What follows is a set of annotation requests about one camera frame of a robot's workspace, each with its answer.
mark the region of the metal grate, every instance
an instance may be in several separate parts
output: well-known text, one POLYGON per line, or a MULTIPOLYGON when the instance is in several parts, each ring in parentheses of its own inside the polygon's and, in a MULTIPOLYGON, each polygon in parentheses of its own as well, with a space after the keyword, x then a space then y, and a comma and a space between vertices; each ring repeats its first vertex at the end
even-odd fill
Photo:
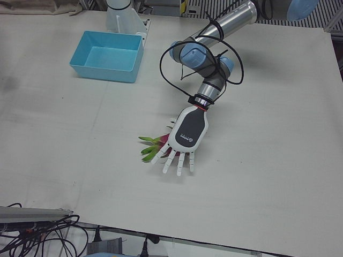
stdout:
MULTIPOLYGON (((243 0, 240 0, 239 3, 236 3, 233 6, 233 9, 237 8, 242 1, 243 0)), ((234 0, 189 0, 188 6, 199 6, 200 11, 198 14, 189 13, 185 16, 189 18, 206 19, 207 17, 205 12, 207 11, 211 17, 215 17, 233 2, 234 0)), ((313 13, 304 20, 263 20, 258 23, 294 27, 325 28, 340 8, 343 8, 343 0, 320 0, 313 13)), ((332 29, 343 33, 343 17, 340 17, 332 29)))

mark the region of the black cable bundle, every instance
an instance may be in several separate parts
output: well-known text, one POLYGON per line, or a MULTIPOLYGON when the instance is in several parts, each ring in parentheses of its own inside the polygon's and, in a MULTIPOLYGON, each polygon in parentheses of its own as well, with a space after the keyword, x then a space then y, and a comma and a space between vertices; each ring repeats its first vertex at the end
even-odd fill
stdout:
POLYGON ((87 247, 88 233, 86 228, 76 224, 79 219, 79 215, 69 215, 56 222, 50 222, 45 228, 20 230, 16 237, 0 234, 0 237, 12 238, 12 241, 0 250, 0 254, 8 252, 9 257, 24 257, 32 249, 36 248, 34 257, 37 256, 40 250, 43 257, 45 242, 60 241, 67 257, 80 257, 87 247), (75 245, 71 241, 63 238, 62 230, 70 227, 82 229, 86 235, 86 244, 80 253, 77 252, 75 245))

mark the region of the green leaf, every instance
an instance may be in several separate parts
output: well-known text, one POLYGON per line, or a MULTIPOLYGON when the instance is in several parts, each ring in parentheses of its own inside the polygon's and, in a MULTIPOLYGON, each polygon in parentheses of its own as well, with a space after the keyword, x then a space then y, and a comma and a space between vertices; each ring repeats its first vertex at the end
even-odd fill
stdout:
POLYGON ((155 148, 156 148, 156 146, 150 146, 148 148, 143 149, 140 153, 141 154, 148 154, 148 153, 150 153, 155 148))
POLYGON ((154 143, 154 144, 160 142, 160 138, 159 137, 155 138, 155 139, 152 139, 152 138, 149 138, 149 137, 138 137, 138 138, 142 139, 144 141, 148 141, 148 142, 154 143))
POLYGON ((149 137, 138 137, 139 139, 142 139, 144 141, 149 141, 149 142, 153 142, 154 140, 152 138, 149 137))
POLYGON ((144 162, 149 162, 152 160, 153 157, 155 157, 155 155, 157 154, 157 152, 159 151, 159 149, 156 147, 155 149, 153 149, 147 156, 145 156, 144 158, 142 158, 142 161, 144 162))

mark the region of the blue plastic bin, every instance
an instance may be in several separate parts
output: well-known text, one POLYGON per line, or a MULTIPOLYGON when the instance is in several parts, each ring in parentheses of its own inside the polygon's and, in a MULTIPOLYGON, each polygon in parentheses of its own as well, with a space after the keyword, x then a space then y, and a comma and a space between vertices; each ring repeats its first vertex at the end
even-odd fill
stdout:
POLYGON ((84 78, 133 83, 142 56, 141 36, 85 31, 69 64, 84 78))

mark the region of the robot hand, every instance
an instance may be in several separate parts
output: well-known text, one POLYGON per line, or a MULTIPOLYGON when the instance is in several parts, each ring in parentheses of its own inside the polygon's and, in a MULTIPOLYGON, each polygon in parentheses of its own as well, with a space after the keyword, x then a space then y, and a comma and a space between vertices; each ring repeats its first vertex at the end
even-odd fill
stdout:
POLYGON ((189 168, 190 171, 193 172, 195 150, 198 148, 207 129, 208 121, 205 110, 197 106, 185 108, 178 116, 169 135, 168 141, 151 160, 151 163, 155 164, 157 160, 161 158, 169 148, 171 148, 172 151, 170 152, 168 160, 163 168, 163 173, 167 173, 177 152, 180 152, 180 156, 178 158, 176 174, 178 176, 181 175, 186 153, 189 153, 189 168))

